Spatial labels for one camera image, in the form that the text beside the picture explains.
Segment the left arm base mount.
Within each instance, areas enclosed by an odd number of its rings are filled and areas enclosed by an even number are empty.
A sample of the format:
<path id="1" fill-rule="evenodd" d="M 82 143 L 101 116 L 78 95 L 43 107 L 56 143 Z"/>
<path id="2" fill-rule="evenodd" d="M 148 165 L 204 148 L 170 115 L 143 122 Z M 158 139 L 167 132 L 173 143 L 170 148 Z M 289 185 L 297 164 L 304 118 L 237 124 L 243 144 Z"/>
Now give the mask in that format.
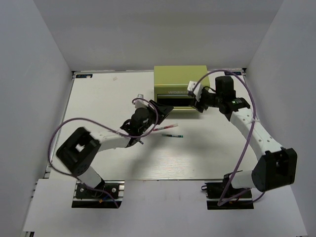
<path id="1" fill-rule="evenodd" d="M 106 193 L 90 190 L 84 184 L 77 182 L 72 208 L 119 208 L 123 200 L 124 181 L 106 181 L 101 189 Z"/>

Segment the green metal drawer toolbox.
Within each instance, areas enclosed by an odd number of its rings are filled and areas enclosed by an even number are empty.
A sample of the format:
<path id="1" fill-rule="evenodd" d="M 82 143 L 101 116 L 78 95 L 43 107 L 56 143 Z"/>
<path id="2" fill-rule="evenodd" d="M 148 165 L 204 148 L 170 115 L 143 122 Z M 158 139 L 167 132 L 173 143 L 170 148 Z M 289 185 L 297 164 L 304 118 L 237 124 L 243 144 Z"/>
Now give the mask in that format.
<path id="1" fill-rule="evenodd" d="M 173 106 L 173 113 L 196 113 L 187 87 L 190 81 L 198 81 L 206 73 L 205 65 L 154 66 L 154 101 Z"/>

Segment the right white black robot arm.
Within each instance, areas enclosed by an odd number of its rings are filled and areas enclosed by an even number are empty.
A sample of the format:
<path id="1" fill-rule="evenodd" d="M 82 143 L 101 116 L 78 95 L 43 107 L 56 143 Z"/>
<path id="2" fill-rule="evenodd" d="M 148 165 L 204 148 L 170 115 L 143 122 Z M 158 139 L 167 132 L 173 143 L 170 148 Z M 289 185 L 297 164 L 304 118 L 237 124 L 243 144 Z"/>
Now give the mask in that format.
<path id="1" fill-rule="evenodd" d="M 195 82 L 191 88 L 195 98 L 193 107 L 201 113 L 209 107 L 219 109 L 247 139 L 258 160 L 252 170 L 227 174 L 223 192 L 234 197 L 241 189 L 256 188 L 266 192 L 293 184 L 297 165 L 295 150 L 277 142 L 255 119 L 249 103 L 236 96 L 234 81 L 230 76 L 217 77 L 215 85 L 216 90 L 211 93 Z"/>

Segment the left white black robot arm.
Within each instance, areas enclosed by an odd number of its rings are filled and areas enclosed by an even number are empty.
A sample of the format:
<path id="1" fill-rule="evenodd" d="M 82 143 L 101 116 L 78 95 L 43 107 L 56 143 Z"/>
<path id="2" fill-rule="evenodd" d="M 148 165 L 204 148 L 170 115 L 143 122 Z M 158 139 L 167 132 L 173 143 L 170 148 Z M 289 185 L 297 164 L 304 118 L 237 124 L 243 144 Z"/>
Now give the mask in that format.
<path id="1" fill-rule="evenodd" d="M 171 105 L 162 105 L 140 97 L 133 99 L 132 103 L 135 105 L 135 112 L 120 127 L 126 132 L 125 134 L 91 119 L 83 118 L 85 121 L 105 128 L 114 135 L 93 133 L 85 127 L 79 127 L 56 152 L 56 156 L 68 169 L 70 175 L 85 185 L 93 197 L 103 194 L 105 184 L 102 177 L 91 166 L 97 153 L 116 148 L 129 148 L 137 143 L 142 143 L 141 139 L 149 135 L 174 109 Z"/>

